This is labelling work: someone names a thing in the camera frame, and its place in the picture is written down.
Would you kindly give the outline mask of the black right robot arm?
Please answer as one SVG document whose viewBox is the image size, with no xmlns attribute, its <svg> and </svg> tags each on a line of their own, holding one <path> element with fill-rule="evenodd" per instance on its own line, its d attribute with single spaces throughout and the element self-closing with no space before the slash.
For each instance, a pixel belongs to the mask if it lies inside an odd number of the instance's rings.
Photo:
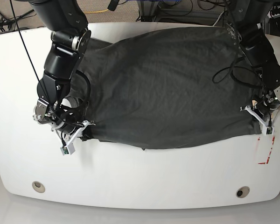
<svg viewBox="0 0 280 224">
<path fill-rule="evenodd" d="M 65 134 L 84 127 L 82 122 L 90 99 L 91 84 L 78 66 L 86 52 L 91 31 L 85 14 L 75 0 L 31 0 L 29 4 L 51 30 L 52 40 L 43 76 L 37 85 L 37 94 L 46 109 L 36 116 L 41 117 L 41 124 L 55 125 L 61 133 L 61 142 L 65 144 Z M 86 82 L 86 94 L 77 107 L 70 108 L 62 101 L 70 93 L 73 75 Z"/>
</svg>

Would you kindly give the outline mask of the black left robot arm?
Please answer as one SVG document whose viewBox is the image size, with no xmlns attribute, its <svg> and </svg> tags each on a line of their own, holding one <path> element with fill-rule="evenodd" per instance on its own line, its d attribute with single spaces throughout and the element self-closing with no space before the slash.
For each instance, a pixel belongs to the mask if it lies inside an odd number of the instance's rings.
<svg viewBox="0 0 280 224">
<path fill-rule="evenodd" d="M 255 97 L 256 104 L 246 111 L 259 121 L 267 122 L 272 127 L 272 113 L 280 106 L 280 65 L 274 49 L 267 39 L 262 23 L 274 6 L 274 0 L 225 0 L 228 14 L 228 30 L 235 39 L 237 47 L 235 58 L 227 67 L 227 75 L 240 85 L 260 89 L 261 97 Z M 234 68 L 246 59 L 260 85 L 249 84 L 234 75 Z"/>
</svg>

